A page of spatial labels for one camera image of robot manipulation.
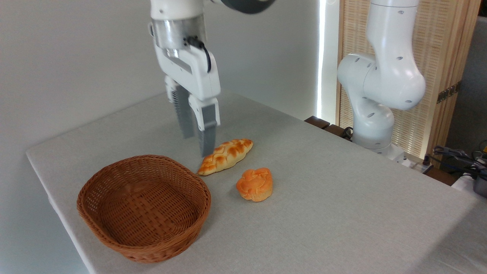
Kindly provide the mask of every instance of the basket rim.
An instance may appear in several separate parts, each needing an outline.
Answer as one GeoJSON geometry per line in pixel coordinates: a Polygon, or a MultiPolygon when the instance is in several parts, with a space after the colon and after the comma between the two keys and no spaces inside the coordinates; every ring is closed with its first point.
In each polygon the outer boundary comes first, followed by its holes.
{"type": "Polygon", "coordinates": [[[201,227],[203,226],[203,224],[206,221],[206,218],[207,218],[207,216],[209,214],[209,208],[210,208],[210,206],[211,206],[211,193],[210,193],[210,191],[208,189],[208,186],[205,184],[205,182],[200,177],[196,176],[193,172],[191,172],[184,165],[180,164],[179,162],[177,162],[177,161],[175,161],[175,160],[173,160],[173,159],[171,159],[171,158],[169,158],[167,156],[153,155],[153,154],[132,156],[132,157],[119,160],[117,162],[114,162],[112,164],[109,164],[109,165],[103,167],[98,172],[96,172],[83,185],[83,187],[81,188],[81,190],[80,190],[80,192],[78,194],[78,199],[76,201],[76,207],[78,209],[78,213],[81,215],[81,218],[84,219],[85,222],[87,222],[88,227],[91,229],[91,231],[96,235],[96,237],[98,239],[103,238],[104,239],[103,243],[105,245],[110,246],[110,247],[123,248],[123,249],[131,249],[131,250],[149,249],[149,248],[151,249],[151,248],[157,248],[159,246],[166,246],[167,248],[169,248],[170,246],[179,243],[180,241],[177,240],[178,238],[180,238],[180,237],[186,238],[186,237],[190,236],[191,234],[193,234],[195,230],[198,230],[199,231],[201,229],[201,227]],[[111,237],[110,235],[108,235],[106,233],[103,233],[104,229],[101,229],[100,226],[98,226],[97,223],[93,221],[93,218],[87,213],[87,211],[85,209],[85,203],[84,203],[84,200],[82,198],[86,194],[87,189],[91,185],[93,185],[93,182],[95,182],[95,179],[94,178],[99,173],[104,172],[104,171],[106,171],[108,169],[113,168],[115,165],[117,165],[120,162],[123,162],[123,161],[131,161],[131,160],[135,160],[135,159],[138,159],[138,158],[144,158],[144,157],[162,158],[162,159],[165,159],[165,160],[169,160],[172,163],[176,164],[179,168],[182,168],[182,169],[188,171],[188,174],[190,174],[193,178],[195,178],[196,181],[203,187],[203,193],[207,196],[207,202],[204,204],[204,208],[198,214],[196,221],[190,227],[188,227],[187,229],[185,229],[184,231],[182,231],[182,232],[176,234],[175,236],[173,236],[169,241],[165,241],[165,242],[159,241],[157,243],[154,243],[154,244],[151,244],[151,245],[145,245],[145,246],[129,246],[129,245],[120,244],[115,239],[113,239],[113,237],[111,237]]]}

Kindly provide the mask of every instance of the white robotic arm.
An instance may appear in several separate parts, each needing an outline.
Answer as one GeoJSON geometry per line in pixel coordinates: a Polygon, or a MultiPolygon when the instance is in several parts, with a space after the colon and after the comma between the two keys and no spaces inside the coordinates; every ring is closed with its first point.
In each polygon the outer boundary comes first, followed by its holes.
{"type": "MultiPolygon", "coordinates": [[[[275,0],[207,0],[237,11],[254,14],[275,0]]],[[[204,0],[150,0],[150,34],[161,69],[166,73],[166,91],[176,109],[183,137],[194,135],[196,116],[202,156],[215,147],[220,111],[216,96],[220,79],[215,57],[205,47],[204,0]]]]}
{"type": "Polygon", "coordinates": [[[404,151],[391,144],[394,115],[424,95],[426,83],[412,52],[412,31],[419,0],[371,0],[367,39],[375,51],[349,54],[338,66],[338,80],[354,113],[353,142],[402,162],[404,151]]]}

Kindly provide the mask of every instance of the bread roll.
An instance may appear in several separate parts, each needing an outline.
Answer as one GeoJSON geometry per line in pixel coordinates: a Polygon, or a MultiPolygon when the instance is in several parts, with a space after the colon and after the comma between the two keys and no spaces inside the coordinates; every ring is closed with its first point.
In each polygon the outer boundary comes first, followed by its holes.
{"type": "Polygon", "coordinates": [[[254,143],[249,139],[233,139],[221,144],[215,148],[213,154],[203,159],[198,174],[206,176],[231,168],[245,157],[253,145],[254,143]]]}
{"type": "Polygon", "coordinates": [[[242,198],[260,202],[272,194],[272,174],[268,168],[249,169],[237,182],[237,190],[242,198]]]}

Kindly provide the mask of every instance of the black cable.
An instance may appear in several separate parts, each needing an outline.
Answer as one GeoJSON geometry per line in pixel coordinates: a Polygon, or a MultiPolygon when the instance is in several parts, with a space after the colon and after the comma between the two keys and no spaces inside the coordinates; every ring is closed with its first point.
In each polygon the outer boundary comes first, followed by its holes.
{"type": "Polygon", "coordinates": [[[210,58],[210,53],[205,47],[205,43],[203,43],[201,40],[198,39],[197,36],[189,36],[187,38],[183,39],[185,41],[185,45],[190,44],[193,47],[197,47],[199,49],[203,49],[206,54],[206,60],[208,62],[208,73],[211,71],[211,58],[210,58]]]}
{"type": "Polygon", "coordinates": [[[465,163],[470,164],[470,165],[478,164],[481,166],[485,166],[482,162],[479,162],[473,158],[470,158],[465,153],[465,151],[463,151],[463,150],[451,149],[451,148],[443,147],[443,146],[435,146],[433,148],[433,152],[435,155],[445,155],[445,156],[454,157],[455,159],[462,161],[462,162],[465,162],[465,163]]]}
{"type": "Polygon", "coordinates": [[[208,50],[207,50],[207,49],[206,49],[206,47],[205,47],[205,44],[203,44],[203,50],[204,50],[204,51],[205,51],[205,53],[206,53],[206,59],[207,59],[207,61],[208,61],[208,71],[207,71],[207,72],[209,73],[209,72],[210,72],[210,70],[211,70],[211,58],[210,58],[210,53],[208,52],[208,50]]]}
{"type": "Polygon", "coordinates": [[[353,131],[353,130],[354,130],[353,127],[346,127],[343,130],[343,136],[342,136],[342,138],[348,137],[348,139],[352,139],[352,132],[349,133],[349,131],[353,131]]]}
{"type": "Polygon", "coordinates": [[[483,143],[485,143],[485,142],[487,142],[487,139],[482,140],[482,141],[479,143],[479,151],[480,151],[480,153],[482,153],[482,155],[484,155],[484,156],[485,156],[485,154],[486,154],[486,153],[484,152],[485,147],[482,147],[482,144],[483,144],[483,143]]]}
{"type": "Polygon", "coordinates": [[[440,160],[440,159],[436,159],[435,157],[431,156],[430,155],[430,158],[439,162],[440,164],[442,165],[445,165],[449,168],[452,168],[452,169],[456,169],[458,171],[463,171],[464,173],[468,173],[468,174],[471,174],[471,175],[476,175],[476,176],[479,176],[480,178],[484,179],[484,180],[487,180],[487,173],[480,173],[480,172],[476,172],[476,171],[473,171],[471,169],[465,169],[465,168],[461,168],[461,167],[457,167],[457,166],[452,166],[452,165],[449,165],[448,163],[440,160]]]}

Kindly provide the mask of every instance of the brown woven basket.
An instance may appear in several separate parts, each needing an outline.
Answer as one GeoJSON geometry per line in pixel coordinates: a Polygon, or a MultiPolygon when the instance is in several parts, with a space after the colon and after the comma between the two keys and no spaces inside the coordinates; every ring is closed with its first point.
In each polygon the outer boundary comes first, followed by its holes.
{"type": "Polygon", "coordinates": [[[126,258],[154,263],[186,250],[208,216],[206,184],[164,156],[131,157],[97,172],[78,195],[78,212],[98,239],[126,258]]]}

